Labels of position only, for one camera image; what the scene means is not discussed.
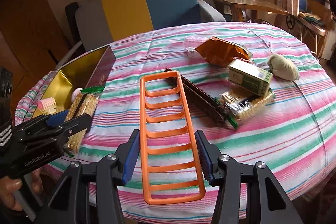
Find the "orange plastic frame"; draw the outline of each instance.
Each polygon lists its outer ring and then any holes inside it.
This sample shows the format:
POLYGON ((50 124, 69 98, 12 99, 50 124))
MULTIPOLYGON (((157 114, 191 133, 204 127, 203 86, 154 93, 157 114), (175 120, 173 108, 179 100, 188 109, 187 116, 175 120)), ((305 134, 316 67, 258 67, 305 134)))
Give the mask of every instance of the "orange plastic frame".
POLYGON ((193 125, 191 123, 189 108, 187 100, 185 97, 183 84, 181 76, 178 71, 168 71, 161 72, 157 74, 147 75, 141 78, 140 80, 140 147, 141 147, 141 169, 142 169, 142 186, 143 186, 143 196, 144 200, 150 205, 161 205, 161 204, 175 204, 183 203, 194 200, 200 200, 205 195, 205 187, 202 175, 202 169, 200 164, 200 159, 198 157, 197 145, 193 130, 193 125), (177 78, 177 86, 173 89, 168 90, 159 90, 154 92, 149 92, 146 90, 145 83, 147 81, 165 79, 169 77, 177 78), (180 94, 180 97, 177 100, 150 104, 146 101, 146 97, 159 97, 164 95, 171 94, 180 94), (182 105, 183 110, 178 114, 160 116, 160 117, 149 117, 146 114, 146 109, 160 109, 165 107, 173 107, 182 105), (158 123, 158 122, 168 122, 173 120, 178 120, 181 118, 186 119, 186 126, 183 128, 166 130, 160 132, 150 132, 146 128, 146 122, 148 123, 158 123), (175 147, 160 148, 160 149, 150 149, 147 147, 147 138, 164 138, 170 136, 182 135, 189 133, 190 143, 175 147), (194 160, 191 162, 176 164, 176 165, 167 165, 167 166, 148 166, 148 155, 161 155, 168 153, 175 153, 179 151, 185 151, 191 149, 193 152, 194 160), (162 173, 173 170, 183 170, 187 168, 195 167, 197 180, 171 183, 171 184, 162 184, 162 185, 150 185, 149 173, 162 173), (198 186, 199 193, 193 194, 190 196, 183 196, 177 198, 152 198, 152 191, 159 190, 173 190, 179 188, 185 188, 190 186, 198 186))

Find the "gold gift box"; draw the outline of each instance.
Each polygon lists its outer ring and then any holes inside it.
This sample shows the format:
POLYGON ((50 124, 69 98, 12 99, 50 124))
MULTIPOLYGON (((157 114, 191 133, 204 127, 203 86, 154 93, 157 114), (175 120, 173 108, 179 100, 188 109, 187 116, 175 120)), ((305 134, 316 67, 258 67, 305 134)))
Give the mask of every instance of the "gold gift box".
MULTIPOLYGON (((56 113, 69 109, 71 95, 76 88, 105 85, 115 60, 110 46, 104 46, 70 61, 59 69, 42 99, 55 98, 56 113)), ((41 114, 36 108, 33 118, 41 114)))

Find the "dark brown tray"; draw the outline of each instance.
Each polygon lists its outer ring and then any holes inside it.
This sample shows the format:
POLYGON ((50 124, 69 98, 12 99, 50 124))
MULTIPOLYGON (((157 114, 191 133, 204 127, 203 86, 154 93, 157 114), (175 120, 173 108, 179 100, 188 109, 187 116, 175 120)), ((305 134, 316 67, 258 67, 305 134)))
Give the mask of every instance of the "dark brown tray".
MULTIPOLYGON (((223 109, 216 100, 182 75, 181 79, 188 104, 194 104, 215 122, 224 122, 226 120, 226 114, 223 113, 223 109)), ((175 78, 167 78, 167 81, 173 85, 177 85, 175 78)))

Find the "human hand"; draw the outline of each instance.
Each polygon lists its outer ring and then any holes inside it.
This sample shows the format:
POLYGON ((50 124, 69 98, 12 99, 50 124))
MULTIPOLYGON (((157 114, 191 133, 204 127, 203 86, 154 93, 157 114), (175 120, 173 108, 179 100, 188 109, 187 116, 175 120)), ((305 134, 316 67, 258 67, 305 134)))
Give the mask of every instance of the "human hand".
MULTIPOLYGON (((41 168, 38 168, 35 171, 31 172, 31 188, 37 194, 43 191, 40 173, 41 168)), ((22 211, 21 205, 12 195, 21 187, 22 181, 20 179, 12 180, 9 177, 4 177, 0 179, 0 200, 2 201, 4 206, 15 211, 22 211)))

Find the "round table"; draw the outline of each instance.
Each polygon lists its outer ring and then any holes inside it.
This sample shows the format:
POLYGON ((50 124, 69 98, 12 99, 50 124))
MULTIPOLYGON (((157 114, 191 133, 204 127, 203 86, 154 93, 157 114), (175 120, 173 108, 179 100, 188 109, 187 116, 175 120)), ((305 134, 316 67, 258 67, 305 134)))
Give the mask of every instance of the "round table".
MULTIPOLYGON (((143 75, 176 69, 212 96, 218 96, 230 85, 228 69, 209 65, 202 58, 191 58, 185 48, 186 37, 217 36, 239 43, 253 53, 258 65, 266 66, 271 53, 291 59, 300 71, 297 81, 274 77, 271 88, 275 102, 249 119, 237 130, 225 124, 219 127, 201 109, 189 102, 194 130, 203 130, 210 143, 222 153, 239 162, 254 165, 264 161, 273 171, 291 199, 294 199, 323 180, 336 166, 336 87, 312 56, 305 44, 287 32, 269 25, 215 22, 165 28, 113 42, 110 46, 116 61, 108 77, 105 90, 95 111, 92 128, 75 157, 63 156, 48 165, 60 176, 69 163, 95 162, 113 153, 119 144, 127 142, 135 128, 139 128, 139 81, 143 75)), ((16 110, 16 123, 29 119, 45 88, 53 78, 50 73, 28 93, 16 110)), ((158 82, 150 89, 163 88, 158 82)), ((177 113, 178 110, 152 111, 152 116, 177 113)), ((153 131, 181 127, 180 121, 153 124, 153 131)), ((187 136, 154 139, 151 148, 185 144, 187 136)), ((150 165, 170 165, 192 160, 191 151, 151 156, 150 165)), ((192 180, 194 170, 151 175, 153 184, 192 180)), ((140 158, 132 179, 125 187, 118 187, 124 215, 148 223, 210 223, 218 187, 205 181, 206 195, 202 200, 173 205, 151 206, 142 194, 140 158)), ((197 188, 163 191, 154 197, 186 195, 197 188)), ((95 204, 95 185, 90 185, 90 202, 95 204)), ((241 186, 240 216, 246 211, 246 186, 241 186)))

